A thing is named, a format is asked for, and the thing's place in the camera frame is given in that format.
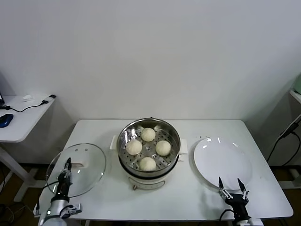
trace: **steamed bun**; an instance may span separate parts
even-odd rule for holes
[[[142,171],[154,171],[157,167],[156,162],[151,157],[141,159],[139,167]]]
[[[146,142],[153,141],[156,137],[156,132],[152,128],[144,128],[141,133],[142,140]]]
[[[142,144],[139,140],[131,140],[128,142],[126,150],[130,155],[139,154],[142,150]]]
[[[161,140],[156,145],[156,152],[158,155],[167,156],[171,151],[171,145],[166,140]]]

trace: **stainless steel steamer basket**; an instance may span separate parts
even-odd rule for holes
[[[141,139],[141,132],[144,128],[152,128],[156,132],[156,138],[151,142]],[[127,143],[130,140],[139,140],[142,143],[142,151],[137,155],[130,155],[126,151]],[[163,157],[156,153],[156,144],[160,140],[166,140],[171,144],[171,152]],[[133,175],[141,178],[155,178],[172,170],[177,163],[180,151],[180,137],[175,128],[169,123],[154,118],[136,120],[127,125],[118,136],[117,150],[121,164]],[[144,157],[151,157],[156,161],[155,171],[142,171],[139,169],[139,162]]]

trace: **computer mouse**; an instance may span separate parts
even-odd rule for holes
[[[4,128],[10,124],[10,122],[13,120],[14,115],[13,114],[5,114],[0,117],[0,128]]]

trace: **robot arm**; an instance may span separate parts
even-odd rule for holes
[[[248,204],[248,193],[245,185],[238,178],[238,184],[242,194],[232,194],[224,189],[221,178],[219,178],[219,194],[226,204],[233,208],[234,213],[234,224],[237,226],[263,226],[260,219],[252,219],[248,211],[246,210],[246,205]]]
[[[82,212],[81,204],[76,206],[68,204],[70,200],[68,192],[72,185],[71,167],[71,158],[69,158],[57,178],[59,184],[55,196],[51,199],[50,207],[41,214],[38,226],[65,226],[66,223],[63,219]]]

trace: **table leg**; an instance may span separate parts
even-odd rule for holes
[[[37,173],[38,169],[31,169],[28,173],[26,170],[20,166],[16,160],[14,160],[3,148],[0,147],[0,161],[3,162],[11,171],[5,177],[5,184],[8,182],[12,173],[15,173],[24,182],[21,185],[19,191],[17,192],[14,201],[21,202],[27,189],[29,187],[42,188],[45,186],[44,180],[35,180],[34,175]]]
[[[299,175],[296,169],[289,170],[293,176],[293,181],[279,181],[282,189],[301,189],[301,175]]]
[[[20,177],[25,183],[32,185],[35,180],[31,174],[20,166],[3,148],[0,147],[0,161],[3,162],[11,171]]]
[[[34,177],[36,173],[38,172],[38,169],[31,169],[29,174]],[[17,192],[14,202],[21,202],[27,189],[30,187],[35,187],[35,188],[42,188],[44,187],[46,182],[44,180],[34,180],[34,184],[28,185],[25,182],[21,185],[19,191]]]
[[[9,179],[11,178],[11,176],[12,176],[13,174],[14,174],[13,171],[10,171],[10,172],[6,175],[6,177],[5,177],[5,183],[4,183],[4,181],[1,183],[1,185],[0,185],[0,190],[3,189],[3,187],[8,183]]]

